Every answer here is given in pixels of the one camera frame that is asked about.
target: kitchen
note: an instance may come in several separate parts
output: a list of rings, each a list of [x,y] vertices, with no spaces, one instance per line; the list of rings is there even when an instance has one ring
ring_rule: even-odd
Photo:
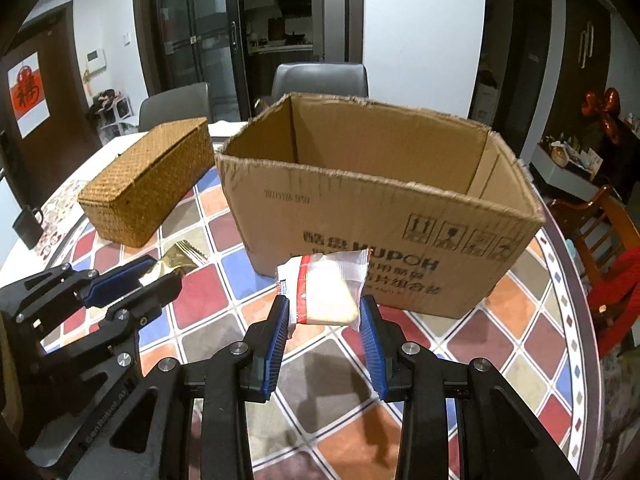
[[[282,63],[317,61],[311,0],[243,0],[250,102],[271,94]]]

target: cardboard box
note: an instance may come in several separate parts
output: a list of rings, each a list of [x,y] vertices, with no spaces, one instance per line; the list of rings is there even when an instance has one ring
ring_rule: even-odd
[[[214,164],[206,118],[160,124],[102,170],[78,196],[97,233],[142,247]]]
[[[543,224],[500,135],[430,110],[293,94],[216,153],[254,269],[372,249],[378,303],[461,317]]]

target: plastic wrapper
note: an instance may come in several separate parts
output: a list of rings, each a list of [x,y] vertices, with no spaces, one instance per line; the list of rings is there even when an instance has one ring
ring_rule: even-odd
[[[297,323],[360,327],[360,295],[369,250],[296,256],[278,266],[278,294],[289,299],[289,335]]]

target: door handle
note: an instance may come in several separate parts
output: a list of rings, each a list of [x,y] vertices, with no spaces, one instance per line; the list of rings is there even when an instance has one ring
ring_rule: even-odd
[[[231,22],[231,49],[234,53],[238,51],[238,30],[236,22]]]
[[[580,66],[580,68],[584,68],[584,66],[587,63],[587,42],[584,42],[584,55],[582,56],[582,65]]]
[[[580,33],[580,49],[578,50],[578,65],[582,64],[582,48],[584,47],[584,38],[586,37],[586,35],[587,35],[587,31],[586,30],[583,30]]]
[[[589,57],[592,57],[593,56],[594,27],[593,27],[593,23],[591,23],[591,22],[587,22],[587,33],[590,36]]]

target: cabinet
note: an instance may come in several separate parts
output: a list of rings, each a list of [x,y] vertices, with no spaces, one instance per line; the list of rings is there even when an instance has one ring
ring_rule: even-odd
[[[544,136],[580,136],[590,124],[580,106],[584,93],[603,95],[609,71],[610,13],[598,0],[566,0],[564,51]]]

